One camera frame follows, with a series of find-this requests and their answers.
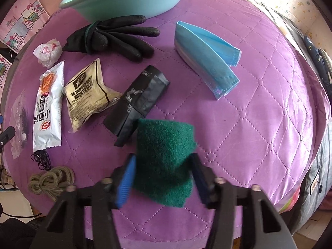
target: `green scouring pad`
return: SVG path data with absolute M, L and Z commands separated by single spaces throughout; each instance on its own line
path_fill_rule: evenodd
M 140 119 L 134 188 L 160 204 L 183 207 L 192 192 L 187 157 L 195 147 L 192 125 Z

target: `orange food image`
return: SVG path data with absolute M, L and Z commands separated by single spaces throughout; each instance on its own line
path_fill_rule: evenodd
M 54 80 L 54 73 L 50 73 L 42 79 L 42 83 L 40 85 L 40 92 L 42 94 L 47 93 L 49 91 L 49 89 L 53 84 L 53 80 Z

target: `clear plastic bag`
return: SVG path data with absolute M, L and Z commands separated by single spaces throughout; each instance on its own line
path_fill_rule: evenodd
M 28 126 L 25 108 L 25 90 L 16 98 L 9 124 L 15 128 L 15 136 L 10 140 L 13 159 L 18 158 L 27 144 Z
M 34 55 L 38 58 L 38 62 L 47 67 L 47 69 L 50 69 L 59 60 L 61 54 L 62 47 L 56 39 L 41 44 L 34 50 Z

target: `white snack wrapper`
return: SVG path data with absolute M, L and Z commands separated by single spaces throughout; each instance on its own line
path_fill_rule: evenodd
M 34 109 L 34 152 L 61 145 L 61 109 L 64 61 L 39 78 Z

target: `purple bedspread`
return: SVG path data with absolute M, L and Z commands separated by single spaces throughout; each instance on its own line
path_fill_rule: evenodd
M 219 101 L 175 51 L 177 21 L 207 29 L 242 50 L 239 65 L 232 67 L 240 83 Z M 44 214 L 52 201 L 27 189 L 31 174 L 39 172 L 30 160 L 31 132 L 39 77 L 45 71 L 33 50 L 53 38 L 63 46 L 73 31 L 85 25 L 72 9 L 53 17 L 24 54 L 7 99 L 4 127 L 9 125 L 14 100 L 25 89 L 30 134 L 20 157 L 13 160 L 8 144 L 4 160 L 24 196 Z M 260 184 L 276 208 L 281 208 L 308 171 L 330 115 L 326 94 L 306 61 L 270 19 L 245 0 L 181 0 L 144 26 L 161 30 L 159 37 L 145 38 L 155 47 L 152 59 L 135 64 L 115 53 L 66 52 L 60 58 L 65 60 L 65 83 L 100 57 L 105 85 L 124 92 L 146 66 L 154 65 L 171 84 L 148 118 L 192 124 L 196 151 L 206 166 L 235 185 Z M 49 149 L 52 166 L 72 168 L 78 187 L 93 185 L 135 152 L 135 139 L 123 148 L 114 147 L 115 136 L 102 124 L 107 111 L 93 115 L 77 133 L 68 133 L 71 124 L 63 102 L 62 146 Z M 87 211 L 86 233 L 91 238 Z M 163 207 L 132 190 L 129 201 L 113 214 L 122 248 L 198 249 L 205 246 L 213 211 L 204 208 L 194 188 L 182 209 Z M 235 237 L 240 231 L 239 208 Z

